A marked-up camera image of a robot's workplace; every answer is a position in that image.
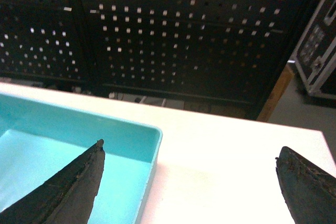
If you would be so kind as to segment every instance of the white table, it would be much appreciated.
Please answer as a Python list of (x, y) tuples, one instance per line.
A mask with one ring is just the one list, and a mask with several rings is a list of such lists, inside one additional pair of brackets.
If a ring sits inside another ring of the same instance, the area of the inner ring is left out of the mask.
[(163, 139), (142, 223), (294, 223), (275, 171), (285, 145), (336, 176), (319, 131), (5, 83), (0, 92), (159, 127)]

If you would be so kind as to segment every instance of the plastic tray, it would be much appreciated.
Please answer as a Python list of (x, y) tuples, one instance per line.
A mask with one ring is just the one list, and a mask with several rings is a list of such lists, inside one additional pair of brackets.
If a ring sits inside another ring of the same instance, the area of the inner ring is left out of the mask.
[(0, 94), (0, 211), (104, 139), (104, 173), (89, 223), (139, 223), (161, 130)]

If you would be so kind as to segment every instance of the white tabletop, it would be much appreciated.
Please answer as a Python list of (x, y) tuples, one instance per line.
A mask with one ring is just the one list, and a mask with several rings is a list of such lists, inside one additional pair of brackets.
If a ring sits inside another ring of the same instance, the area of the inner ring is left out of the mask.
[(294, 224), (275, 171), (285, 145), (336, 177), (319, 131), (5, 83), (0, 93), (159, 127), (163, 139), (145, 224)]

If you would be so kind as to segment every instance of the gray floor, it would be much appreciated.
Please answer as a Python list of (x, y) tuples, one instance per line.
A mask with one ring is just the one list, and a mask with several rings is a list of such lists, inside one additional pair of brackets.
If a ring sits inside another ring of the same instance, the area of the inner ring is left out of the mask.
[(327, 104), (316, 102), (302, 90), (302, 82), (296, 76), (289, 83), (268, 122), (322, 131), (336, 160), (336, 109), (331, 108), (336, 101), (329, 100)]

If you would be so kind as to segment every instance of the perforated metal panel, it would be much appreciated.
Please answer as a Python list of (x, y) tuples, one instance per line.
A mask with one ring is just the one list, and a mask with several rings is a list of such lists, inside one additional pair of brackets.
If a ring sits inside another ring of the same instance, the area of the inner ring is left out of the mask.
[(68, 0), (2, 0), (0, 71), (87, 79)]
[(317, 2), (0, 0), (0, 71), (257, 113)]
[(82, 0), (104, 84), (255, 102), (303, 0)]

